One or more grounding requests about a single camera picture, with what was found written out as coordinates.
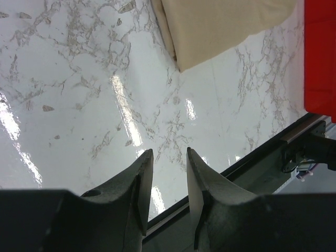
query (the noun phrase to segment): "beige fabric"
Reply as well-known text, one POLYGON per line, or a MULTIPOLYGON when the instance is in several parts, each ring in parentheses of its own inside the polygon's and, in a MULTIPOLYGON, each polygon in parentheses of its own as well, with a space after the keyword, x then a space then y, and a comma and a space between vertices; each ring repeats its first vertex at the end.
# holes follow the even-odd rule
POLYGON ((152 0, 165 46, 180 71, 281 24, 295 4, 296 0, 152 0))

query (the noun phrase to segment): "black bracket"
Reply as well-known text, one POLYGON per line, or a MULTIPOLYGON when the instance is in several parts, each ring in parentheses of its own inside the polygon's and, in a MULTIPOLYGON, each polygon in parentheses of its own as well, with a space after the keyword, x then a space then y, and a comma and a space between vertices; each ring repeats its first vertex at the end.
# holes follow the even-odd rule
POLYGON ((325 138, 326 122, 320 121, 289 143, 282 153, 282 171, 292 172, 303 160, 325 163, 336 170, 336 140, 325 138))

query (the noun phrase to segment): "red panel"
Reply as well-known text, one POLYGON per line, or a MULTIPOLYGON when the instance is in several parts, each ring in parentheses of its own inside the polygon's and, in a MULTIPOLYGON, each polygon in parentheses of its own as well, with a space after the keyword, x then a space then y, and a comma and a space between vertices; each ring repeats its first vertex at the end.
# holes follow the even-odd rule
POLYGON ((336 122, 336 0, 306 0, 304 23, 304 106, 336 122))

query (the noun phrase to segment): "glossy floor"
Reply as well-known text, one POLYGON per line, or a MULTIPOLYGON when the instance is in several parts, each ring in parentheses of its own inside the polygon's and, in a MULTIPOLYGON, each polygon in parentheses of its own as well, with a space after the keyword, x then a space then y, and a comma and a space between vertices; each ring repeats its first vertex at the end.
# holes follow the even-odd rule
POLYGON ((305 114, 303 0, 184 73, 149 0, 0 3, 3 188, 81 194, 152 148, 151 219, 187 195, 188 146, 221 172, 305 114))

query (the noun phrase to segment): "white marble floor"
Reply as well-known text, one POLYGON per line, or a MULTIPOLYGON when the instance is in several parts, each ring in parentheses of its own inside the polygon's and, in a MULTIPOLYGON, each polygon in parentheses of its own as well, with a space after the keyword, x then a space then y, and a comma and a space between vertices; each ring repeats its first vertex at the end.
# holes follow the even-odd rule
POLYGON ((81 194, 152 148, 152 219, 187 195, 188 146, 221 172, 305 114, 303 0, 184 73, 149 0, 0 0, 0 12, 2 188, 81 194))

